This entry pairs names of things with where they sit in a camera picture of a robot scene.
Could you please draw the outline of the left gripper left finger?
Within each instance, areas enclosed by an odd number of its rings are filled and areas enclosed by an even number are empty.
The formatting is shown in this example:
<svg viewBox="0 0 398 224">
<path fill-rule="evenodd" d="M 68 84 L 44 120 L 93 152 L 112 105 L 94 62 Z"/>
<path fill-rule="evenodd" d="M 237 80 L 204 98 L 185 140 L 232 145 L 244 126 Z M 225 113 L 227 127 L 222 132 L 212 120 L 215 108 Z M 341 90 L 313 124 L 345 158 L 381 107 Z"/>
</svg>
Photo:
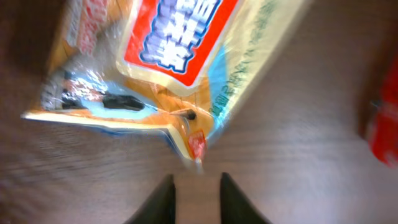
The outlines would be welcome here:
<svg viewBox="0 0 398 224">
<path fill-rule="evenodd" d="M 123 224 L 175 224 L 176 187 L 174 176 L 166 175 L 146 201 Z"/>
</svg>

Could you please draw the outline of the red snack bag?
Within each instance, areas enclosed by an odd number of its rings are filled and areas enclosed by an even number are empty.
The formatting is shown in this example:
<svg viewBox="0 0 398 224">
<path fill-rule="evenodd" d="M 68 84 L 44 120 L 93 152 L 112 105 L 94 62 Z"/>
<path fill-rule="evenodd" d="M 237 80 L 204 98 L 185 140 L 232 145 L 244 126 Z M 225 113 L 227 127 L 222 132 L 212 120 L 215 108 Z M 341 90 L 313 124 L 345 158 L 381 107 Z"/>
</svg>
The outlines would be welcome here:
<svg viewBox="0 0 398 224">
<path fill-rule="evenodd" d="M 368 143 L 374 157 L 397 168 L 397 56 L 378 89 L 375 111 L 368 123 Z"/>
</svg>

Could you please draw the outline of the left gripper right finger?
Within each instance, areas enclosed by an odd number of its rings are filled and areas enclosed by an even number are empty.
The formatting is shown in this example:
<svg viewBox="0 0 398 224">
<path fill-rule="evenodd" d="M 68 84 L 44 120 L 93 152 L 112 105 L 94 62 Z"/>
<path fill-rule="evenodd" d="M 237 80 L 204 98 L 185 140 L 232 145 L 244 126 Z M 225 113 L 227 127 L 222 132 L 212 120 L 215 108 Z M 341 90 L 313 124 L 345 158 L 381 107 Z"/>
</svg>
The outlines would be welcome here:
<svg viewBox="0 0 398 224">
<path fill-rule="evenodd" d="M 220 212 L 221 224 L 272 224 L 227 172 L 222 173 L 220 180 Z"/>
</svg>

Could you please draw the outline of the yellow chip bag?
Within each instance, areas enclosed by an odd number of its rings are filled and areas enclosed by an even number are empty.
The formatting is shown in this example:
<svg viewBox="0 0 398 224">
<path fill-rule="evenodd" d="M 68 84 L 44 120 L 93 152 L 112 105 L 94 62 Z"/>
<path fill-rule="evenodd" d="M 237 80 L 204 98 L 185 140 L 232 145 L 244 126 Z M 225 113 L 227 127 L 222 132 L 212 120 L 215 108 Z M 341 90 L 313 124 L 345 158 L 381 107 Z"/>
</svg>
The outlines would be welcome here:
<svg viewBox="0 0 398 224">
<path fill-rule="evenodd" d="M 201 168 L 308 8 L 306 0 L 67 1 L 23 118 L 163 134 Z"/>
</svg>

